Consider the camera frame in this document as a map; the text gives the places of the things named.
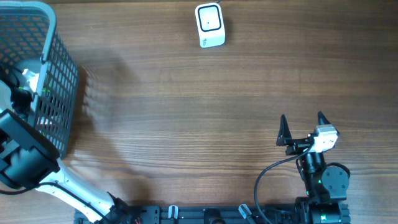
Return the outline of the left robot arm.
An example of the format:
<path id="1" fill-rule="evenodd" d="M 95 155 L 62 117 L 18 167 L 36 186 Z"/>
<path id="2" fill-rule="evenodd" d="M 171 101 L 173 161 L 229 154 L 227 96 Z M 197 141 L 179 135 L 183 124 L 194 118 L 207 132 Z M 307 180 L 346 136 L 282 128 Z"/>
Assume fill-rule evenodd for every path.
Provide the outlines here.
<path id="1" fill-rule="evenodd" d="M 92 223 L 122 223 L 129 217 L 121 199 L 81 179 L 62 162 L 55 146 L 13 111 L 1 112 L 1 142 L 10 139 L 1 153 L 1 182 L 15 191 L 38 190 L 53 195 L 84 213 Z"/>

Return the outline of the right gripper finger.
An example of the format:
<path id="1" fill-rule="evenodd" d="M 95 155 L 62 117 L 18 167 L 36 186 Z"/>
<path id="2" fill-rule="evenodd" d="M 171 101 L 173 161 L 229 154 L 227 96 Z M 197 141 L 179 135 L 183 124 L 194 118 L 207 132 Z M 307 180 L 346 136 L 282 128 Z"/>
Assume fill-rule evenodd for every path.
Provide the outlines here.
<path id="1" fill-rule="evenodd" d="M 321 134 L 339 135 L 340 134 L 340 132 L 327 120 L 326 116 L 322 113 L 322 111 L 318 112 L 317 133 L 318 133 L 318 135 L 321 135 Z"/>
<path id="2" fill-rule="evenodd" d="M 289 125 L 284 114 L 280 117 L 279 133 L 277 135 L 276 146 L 292 145 L 292 135 L 290 133 Z"/>

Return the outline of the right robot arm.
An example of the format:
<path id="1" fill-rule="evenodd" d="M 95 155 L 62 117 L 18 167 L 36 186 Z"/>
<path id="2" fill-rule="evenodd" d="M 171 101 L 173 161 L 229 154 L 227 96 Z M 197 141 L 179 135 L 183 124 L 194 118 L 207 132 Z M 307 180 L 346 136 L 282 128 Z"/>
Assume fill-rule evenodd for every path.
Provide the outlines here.
<path id="1" fill-rule="evenodd" d="M 347 189 L 351 173 L 338 163 L 326 163 L 324 153 L 333 149 L 340 132 L 318 112 L 318 126 L 305 138 L 294 139 L 285 115 L 280 117 L 277 146 L 285 146 L 285 154 L 297 156 L 295 163 L 307 191 L 295 200 L 295 223 L 350 223 Z"/>

